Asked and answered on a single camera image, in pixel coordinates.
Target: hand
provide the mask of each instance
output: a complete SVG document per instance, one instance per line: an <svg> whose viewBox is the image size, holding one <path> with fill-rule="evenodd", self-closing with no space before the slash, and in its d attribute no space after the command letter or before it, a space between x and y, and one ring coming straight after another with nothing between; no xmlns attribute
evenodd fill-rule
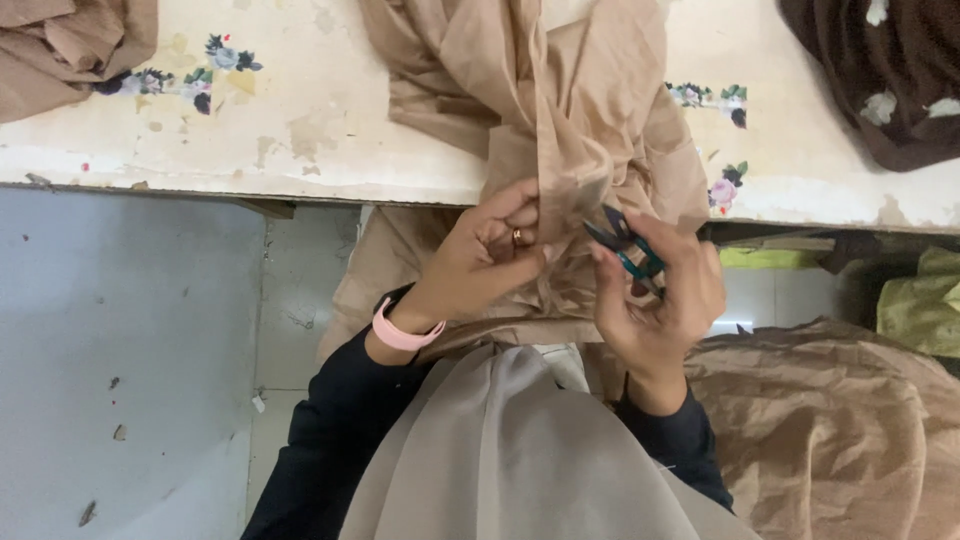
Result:
<svg viewBox="0 0 960 540"><path fill-rule="evenodd" d="M678 233L672 225L629 209L624 214L630 229L663 259L665 296L647 309L628 303L627 272L620 259L593 243L594 322L627 367L631 401L649 414L666 416L686 398L686 354L726 309L720 257L712 243L698 242L692 233Z"/></svg>
<svg viewBox="0 0 960 540"><path fill-rule="evenodd" d="M426 333L441 321L483 311L538 276L554 255L552 246L537 244L539 195L540 184L532 178L465 210L420 280L387 317L390 322L407 333ZM514 230L520 231L517 245ZM414 354L387 347L373 332L367 352L374 361L392 364L406 363Z"/></svg>

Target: tiled floor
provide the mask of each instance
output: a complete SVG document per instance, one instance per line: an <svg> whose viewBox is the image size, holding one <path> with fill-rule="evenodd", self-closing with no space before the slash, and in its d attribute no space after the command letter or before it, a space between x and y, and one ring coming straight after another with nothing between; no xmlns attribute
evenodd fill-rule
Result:
<svg viewBox="0 0 960 540"><path fill-rule="evenodd" d="M248 516L286 443L293 407L317 372L317 343L359 219L358 207L300 207L293 220L268 225L256 363L266 410L253 420ZM726 269L724 280L727 312L713 333L736 331L736 324L789 327L839 312L839 281L820 269Z"/></svg>

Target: pink wristband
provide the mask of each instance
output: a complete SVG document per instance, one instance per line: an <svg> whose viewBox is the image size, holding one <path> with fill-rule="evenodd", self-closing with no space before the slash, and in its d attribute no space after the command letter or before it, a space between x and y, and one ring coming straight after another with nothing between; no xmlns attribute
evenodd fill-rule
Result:
<svg viewBox="0 0 960 540"><path fill-rule="evenodd" d="M385 345L398 349L400 351L419 351L437 339L440 332L444 331L446 321L442 321L433 327L426 335L416 335L399 330L393 323L383 316L383 310L390 304L390 299L384 299L380 309L373 316L373 333L380 338Z"/></svg>

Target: thread snips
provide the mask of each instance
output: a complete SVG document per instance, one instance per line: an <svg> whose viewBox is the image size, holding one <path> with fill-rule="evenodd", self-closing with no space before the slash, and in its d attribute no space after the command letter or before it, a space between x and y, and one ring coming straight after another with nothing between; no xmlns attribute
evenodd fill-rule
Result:
<svg viewBox="0 0 960 540"><path fill-rule="evenodd" d="M587 233L601 246L614 252L620 258L620 262L623 263L627 272L630 272L640 284L657 295L658 298L663 299L663 289L653 281L653 278L663 271L663 261L657 257L654 250L650 249L646 240L630 230L630 227L627 226L627 220L623 217L623 212L609 205L602 205L602 208L613 232L597 227L585 219L584 228L587 229ZM647 259L639 267L623 253L631 246L637 246L647 256Z"/></svg>

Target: black sleeve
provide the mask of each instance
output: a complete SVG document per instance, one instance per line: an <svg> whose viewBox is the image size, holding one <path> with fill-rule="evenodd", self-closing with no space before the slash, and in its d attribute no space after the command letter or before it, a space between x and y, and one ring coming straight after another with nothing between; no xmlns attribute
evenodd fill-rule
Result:
<svg viewBox="0 0 960 540"><path fill-rule="evenodd" d="M364 347L368 331L341 346L310 381L242 539L340 533L357 483L431 367L377 364Z"/></svg>
<svg viewBox="0 0 960 540"><path fill-rule="evenodd" d="M716 463L713 428L707 412L687 388L680 410L653 416L624 394L613 410L650 457L670 468L686 485L733 512L733 496L723 485Z"/></svg>

